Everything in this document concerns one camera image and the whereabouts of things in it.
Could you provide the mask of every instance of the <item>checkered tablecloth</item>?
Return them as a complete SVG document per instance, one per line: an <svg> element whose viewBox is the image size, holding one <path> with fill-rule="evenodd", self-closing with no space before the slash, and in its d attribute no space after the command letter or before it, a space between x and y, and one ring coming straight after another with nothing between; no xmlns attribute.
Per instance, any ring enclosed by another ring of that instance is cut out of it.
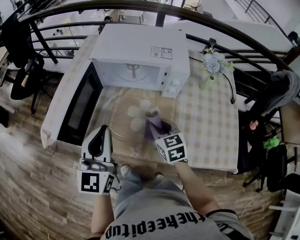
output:
<svg viewBox="0 0 300 240"><path fill-rule="evenodd" d="M189 55L202 60L202 54ZM142 101L150 104L150 109L158 109L163 118L176 122L183 132L189 164L197 168L208 168L237 172L239 123L238 108L231 104L232 92L223 75L215 77L213 86L200 90L200 82L208 76L201 70L202 64L190 59L191 75L177 99L162 97L159 91L111 87L102 90L93 113L88 133L96 127L107 124L112 130L113 152L117 155L134 157L151 162L164 161L156 147L144 141L144 128L131 128L133 117L128 110L135 110ZM231 81L236 95L233 73L225 73ZM144 120L141 112L136 117Z"/></svg>

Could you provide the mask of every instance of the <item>white flower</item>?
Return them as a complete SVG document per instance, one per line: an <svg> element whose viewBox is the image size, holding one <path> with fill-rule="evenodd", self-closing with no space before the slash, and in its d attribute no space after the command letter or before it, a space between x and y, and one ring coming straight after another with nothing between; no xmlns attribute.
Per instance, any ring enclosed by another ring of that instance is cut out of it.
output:
<svg viewBox="0 0 300 240"><path fill-rule="evenodd" d="M151 103L148 99L141 100L139 107L130 106L127 110L128 116L133 118L130 128L134 132L139 132L145 126L147 112L152 113L155 110L158 110L158 108L151 108Z"/></svg>

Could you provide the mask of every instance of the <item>wooden floor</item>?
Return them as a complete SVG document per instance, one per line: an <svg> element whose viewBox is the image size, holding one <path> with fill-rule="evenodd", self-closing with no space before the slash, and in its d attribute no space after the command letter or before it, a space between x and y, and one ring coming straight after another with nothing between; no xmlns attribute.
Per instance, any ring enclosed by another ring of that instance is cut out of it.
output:
<svg viewBox="0 0 300 240"><path fill-rule="evenodd" d="M49 88L53 92L58 82ZM10 86L0 88L0 97L17 110L10 117L10 133L0 133L0 219L10 233L20 240L80 240L90 233L93 195L80 194L76 169L79 153L62 148L44 150L40 127L50 104L41 95L35 115L30 113L31 98L8 99ZM180 183L173 166L144 163L114 157L117 163L129 163L136 170L151 175L160 171ZM267 190L256 193L257 183L244 189L251 174L195 169L211 187L223 208L233 209L256 239L266 239L282 193Z"/></svg>

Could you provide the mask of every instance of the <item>flower vase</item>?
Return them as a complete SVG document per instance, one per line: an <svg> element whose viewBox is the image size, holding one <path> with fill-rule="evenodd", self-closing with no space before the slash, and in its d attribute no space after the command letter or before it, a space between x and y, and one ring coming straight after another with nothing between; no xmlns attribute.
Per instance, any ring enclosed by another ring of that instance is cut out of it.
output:
<svg viewBox="0 0 300 240"><path fill-rule="evenodd" d="M199 85L202 91L208 90L214 84L215 78L213 76L207 76Z"/></svg>

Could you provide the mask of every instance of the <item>sticker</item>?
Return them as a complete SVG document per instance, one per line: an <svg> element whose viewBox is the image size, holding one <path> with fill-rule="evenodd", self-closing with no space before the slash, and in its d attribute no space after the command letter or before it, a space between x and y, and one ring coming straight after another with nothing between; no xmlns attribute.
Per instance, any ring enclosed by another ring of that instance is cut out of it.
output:
<svg viewBox="0 0 300 240"><path fill-rule="evenodd" d="M164 59L172 60L172 49L162 48L161 57Z"/></svg>
<svg viewBox="0 0 300 240"><path fill-rule="evenodd" d="M163 47L151 47L151 57L172 60L172 49Z"/></svg>
<svg viewBox="0 0 300 240"><path fill-rule="evenodd" d="M151 57L161 58L162 48L152 46L151 47Z"/></svg>

